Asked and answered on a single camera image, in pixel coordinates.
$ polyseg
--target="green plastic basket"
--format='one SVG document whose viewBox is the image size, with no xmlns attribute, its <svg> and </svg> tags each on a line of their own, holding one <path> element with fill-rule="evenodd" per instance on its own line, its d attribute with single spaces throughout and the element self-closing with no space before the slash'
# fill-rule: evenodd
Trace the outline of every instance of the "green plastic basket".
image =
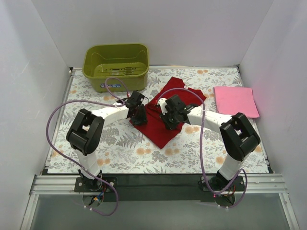
<svg viewBox="0 0 307 230">
<path fill-rule="evenodd" d="M 106 92 L 105 80 L 109 77 L 121 79 L 129 91 L 142 90 L 147 85 L 149 56 L 142 44 L 100 45 L 86 52 L 83 74 L 97 92 Z M 107 82 L 113 92 L 125 88 L 118 80 Z"/>
</svg>

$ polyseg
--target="red cloth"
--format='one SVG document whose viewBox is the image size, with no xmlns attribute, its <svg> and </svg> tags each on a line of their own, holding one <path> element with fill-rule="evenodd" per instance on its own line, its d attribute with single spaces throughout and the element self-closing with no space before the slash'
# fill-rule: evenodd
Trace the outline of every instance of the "red cloth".
<svg viewBox="0 0 307 230">
<path fill-rule="evenodd" d="M 154 144 L 156 144 L 159 148 L 163 148 L 171 139 L 173 139 L 178 133 L 181 132 L 181 128 L 183 123 L 177 126 L 175 130 L 167 130 L 165 125 L 160 118 L 161 109 L 157 107 L 157 102 L 159 96 L 170 89 L 173 88 L 184 88 L 186 85 L 184 84 L 182 79 L 172 77 L 168 83 L 164 86 L 164 88 L 159 92 L 147 105 L 145 105 L 146 116 L 147 116 L 147 124 L 143 126 L 135 126 L 140 132 L 142 132 L 146 137 L 148 137 Z M 201 90 L 194 90 L 188 88 L 188 90 L 196 93 L 203 100 L 206 97 L 203 95 Z M 174 94 L 178 94 L 182 101 L 186 105 L 188 104 L 197 104 L 201 105 L 201 102 L 198 98 L 192 95 L 188 91 L 184 90 L 174 90 L 163 95 L 164 98 L 169 98 Z"/>
</svg>

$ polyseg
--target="pink cloth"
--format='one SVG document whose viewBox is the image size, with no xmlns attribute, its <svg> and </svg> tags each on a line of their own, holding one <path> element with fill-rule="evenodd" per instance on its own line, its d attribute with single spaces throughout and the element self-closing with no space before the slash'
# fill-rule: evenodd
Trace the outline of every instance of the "pink cloth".
<svg viewBox="0 0 307 230">
<path fill-rule="evenodd" d="M 218 113 L 235 115 L 241 112 L 249 118 L 259 117 L 252 89 L 216 86 L 214 92 Z"/>
</svg>

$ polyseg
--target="gray wall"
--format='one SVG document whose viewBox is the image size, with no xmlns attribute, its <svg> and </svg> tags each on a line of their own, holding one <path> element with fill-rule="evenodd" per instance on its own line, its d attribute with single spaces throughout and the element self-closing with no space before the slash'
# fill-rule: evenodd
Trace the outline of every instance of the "gray wall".
<svg viewBox="0 0 307 230">
<path fill-rule="evenodd" d="M 0 0 L 0 229 L 20 228 L 68 68 L 31 0 Z"/>
<path fill-rule="evenodd" d="M 253 88 L 272 168 L 282 173 L 307 229 L 307 2 L 275 0 L 241 63 Z"/>
<path fill-rule="evenodd" d="M 152 65 L 239 64 L 273 0 L 32 0 L 68 66 L 97 44 L 144 43 Z"/>
</svg>

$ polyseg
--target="floral tablecloth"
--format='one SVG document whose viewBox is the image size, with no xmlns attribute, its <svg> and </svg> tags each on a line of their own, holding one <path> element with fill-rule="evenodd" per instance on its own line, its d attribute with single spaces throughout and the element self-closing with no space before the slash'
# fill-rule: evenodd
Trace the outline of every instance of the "floral tablecloth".
<svg viewBox="0 0 307 230">
<path fill-rule="evenodd" d="M 205 110 L 216 112 L 214 86 L 242 86 L 236 68 L 227 69 L 150 69 L 148 84 L 142 93 L 151 100 L 174 76 L 194 89 L 201 89 L 207 99 Z M 124 92 L 117 93 L 125 97 Z M 68 101 L 85 99 L 113 104 L 115 98 L 108 93 L 97 93 L 81 71 L 76 71 Z M 88 103 L 72 103 L 65 107 L 55 145 L 61 152 L 78 160 L 66 141 L 67 131 L 78 111 L 95 110 L 101 106 Z M 201 173 L 199 158 L 200 127 L 185 124 L 174 139 L 159 149 L 146 136 L 135 129 L 128 120 L 112 123 L 104 128 L 100 145 L 96 150 L 97 162 L 103 173 Z M 208 173 L 215 173 L 223 164 L 226 150 L 219 134 L 205 129 L 203 137 L 204 166 Z M 245 161 L 248 173 L 268 173 L 260 146 Z M 77 173 L 78 166 L 55 151 L 51 155 L 49 173 Z"/>
</svg>

